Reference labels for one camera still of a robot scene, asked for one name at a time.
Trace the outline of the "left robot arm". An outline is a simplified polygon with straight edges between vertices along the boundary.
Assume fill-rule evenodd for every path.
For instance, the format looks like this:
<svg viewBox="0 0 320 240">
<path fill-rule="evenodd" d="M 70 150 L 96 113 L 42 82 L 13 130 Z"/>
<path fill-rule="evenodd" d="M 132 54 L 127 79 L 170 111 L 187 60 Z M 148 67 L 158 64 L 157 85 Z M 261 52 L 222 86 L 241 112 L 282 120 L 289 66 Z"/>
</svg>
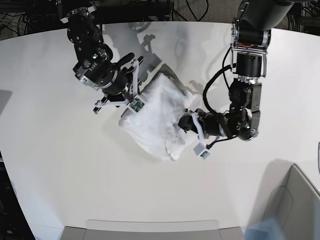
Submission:
<svg viewBox="0 0 320 240">
<path fill-rule="evenodd" d="M 294 5 L 293 0 L 243 0 L 232 23 L 229 52 L 231 63 L 223 66 L 206 84 L 202 99 L 207 112 L 186 110 L 178 125 L 205 138 L 240 138 L 249 141 L 258 135 L 262 84 L 267 72 L 267 49 L 271 30 Z M 209 105 L 207 93 L 215 80 L 226 71 L 236 77 L 228 88 L 229 110 L 219 113 Z"/>
</svg>

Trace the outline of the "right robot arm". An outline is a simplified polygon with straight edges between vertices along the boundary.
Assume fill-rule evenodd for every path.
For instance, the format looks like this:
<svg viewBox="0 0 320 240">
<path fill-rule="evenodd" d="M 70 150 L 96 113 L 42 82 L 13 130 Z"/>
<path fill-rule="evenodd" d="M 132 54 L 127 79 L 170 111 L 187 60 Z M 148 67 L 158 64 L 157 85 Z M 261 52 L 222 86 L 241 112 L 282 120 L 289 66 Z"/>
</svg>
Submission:
<svg viewBox="0 0 320 240">
<path fill-rule="evenodd" d="M 73 43 L 77 64 L 75 77 L 84 85 L 102 90 L 111 96 L 129 95 L 127 73 L 121 67 L 135 57 L 130 52 L 118 62 L 112 62 L 113 52 L 104 43 L 102 30 L 94 23 L 95 5 L 82 6 L 69 11 L 63 23 L 68 23 L 67 37 Z"/>
</svg>

